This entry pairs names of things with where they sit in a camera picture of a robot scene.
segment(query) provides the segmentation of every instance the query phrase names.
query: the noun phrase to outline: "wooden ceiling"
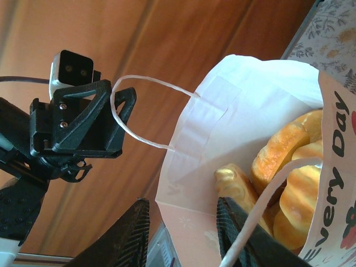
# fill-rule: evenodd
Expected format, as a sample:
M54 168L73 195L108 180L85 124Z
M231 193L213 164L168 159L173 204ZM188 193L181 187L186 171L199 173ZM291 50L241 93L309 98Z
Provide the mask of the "wooden ceiling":
M0 1L0 76L48 78L54 55L67 49L94 60L112 83L137 74L191 92L225 55L278 59L313 0L3 0ZM137 104L128 126L168 144L187 96L146 81L128 80ZM48 101L45 85L0 84L1 97L28 112ZM136 200L154 203L165 151L125 137L123 155L89 160L79 184L52 181L22 252L75 256L97 240ZM0 173L0 183L10 178Z

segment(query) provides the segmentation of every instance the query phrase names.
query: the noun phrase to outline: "bread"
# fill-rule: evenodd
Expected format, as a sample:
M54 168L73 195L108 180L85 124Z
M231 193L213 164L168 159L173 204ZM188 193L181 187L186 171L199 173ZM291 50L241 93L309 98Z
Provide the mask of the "bread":
M261 194L274 175L287 164L294 151L309 143L310 137L299 122L291 122L272 136L258 153L251 166L251 182L257 194ZM270 204L277 202L282 189L277 190Z
M322 139L322 118L323 110L313 110L295 120L304 126L311 143Z
M307 157L323 158L323 142L298 148L292 160ZM304 245L317 204L321 169L304 166L293 170L287 177L286 187L280 197L279 212L274 220L274 238L288 249Z
M299 231L290 224L280 210L274 218L273 237L289 250L296 250L306 242L308 233Z
M249 213L256 204L258 196L250 180L235 164L228 164L214 172L216 178L216 191L219 197L230 197L239 204L246 213ZM272 235L273 221L265 212L260 220L261 227Z

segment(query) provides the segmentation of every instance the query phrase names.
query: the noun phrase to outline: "paper bag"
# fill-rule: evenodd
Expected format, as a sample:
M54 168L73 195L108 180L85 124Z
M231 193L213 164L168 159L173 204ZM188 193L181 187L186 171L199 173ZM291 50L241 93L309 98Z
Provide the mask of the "paper bag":
M213 172L246 173L286 123L323 111L324 162L316 211L300 257L312 266L356 262L356 96L297 61L225 57L204 78L176 125L156 202L182 266L218 266Z

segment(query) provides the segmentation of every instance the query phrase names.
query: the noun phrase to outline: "floral wallpaper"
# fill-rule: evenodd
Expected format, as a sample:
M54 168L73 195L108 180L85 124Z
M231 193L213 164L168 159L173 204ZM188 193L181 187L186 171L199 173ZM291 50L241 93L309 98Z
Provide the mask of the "floral wallpaper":
M289 60L325 71L356 94L356 0L325 0Z

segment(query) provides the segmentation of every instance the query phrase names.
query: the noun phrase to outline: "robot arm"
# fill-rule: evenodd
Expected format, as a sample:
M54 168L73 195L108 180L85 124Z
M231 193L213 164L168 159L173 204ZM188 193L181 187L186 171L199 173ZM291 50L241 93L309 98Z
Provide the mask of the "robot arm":
M59 53L51 69L50 103L36 98L27 114L0 98L0 169L15 177L0 189L0 267L15 259L51 180L79 182L92 168L85 159L122 154L125 132L111 115L110 81L100 80L91 59L69 51ZM124 103L124 123L135 102L134 88L115 94L116 108Z

